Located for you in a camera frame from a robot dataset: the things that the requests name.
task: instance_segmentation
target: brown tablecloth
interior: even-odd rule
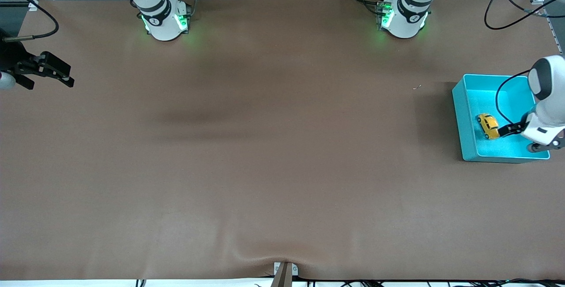
[[[543,18],[487,30],[487,3],[435,0],[400,40],[354,0],[200,0],[190,34],[163,43],[127,1],[42,1],[60,31],[26,47],[76,85],[0,94],[0,279],[274,261],[311,279],[565,279],[565,152],[462,161],[461,76],[557,54]],[[22,34],[51,26],[28,13]]]

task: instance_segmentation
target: toy car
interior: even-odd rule
[[[480,114],[477,116],[477,121],[481,124],[485,138],[495,140],[500,137],[500,134],[498,134],[498,121],[492,115],[486,113]]]

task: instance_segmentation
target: blue tray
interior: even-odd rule
[[[549,151],[528,151],[530,140],[513,135],[487,140],[476,118],[481,113],[496,117],[499,126],[508,124],[496,110],[494,96],[502,82],[510,76],[465,74],[453,88],[457,126],[463,159],[470,162],[523,163],[549,159]],[[518,76],[504,85],[498,94],[502,112],[513,121],[519,121],[531,110],[535,101],[526,76]]]

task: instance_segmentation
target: green led light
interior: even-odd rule
[[[426,12],[426,14],[424,14],[424,17],[422,18],[422,24],[420,25],[420,29],[424,27],[427,17],[428,17],[428,13]]]
[[[145,29],[147,30],[147,32],[149,32],[149,26],[147,25],[147,21],[145,21],[145,17],[142,15],[141,19],[143,20],[143,23],[145,25]]]
[[[392,18],[394,17],[394,10],[391,8],[389,9],[388,13],[384,15],[383,17],[383,23],[381,23],[382,27],[389,27],[390,26],[390,21],[392,21]]]
[[[186,30],[186,18],[175,14],[175,20],[181,30]]]

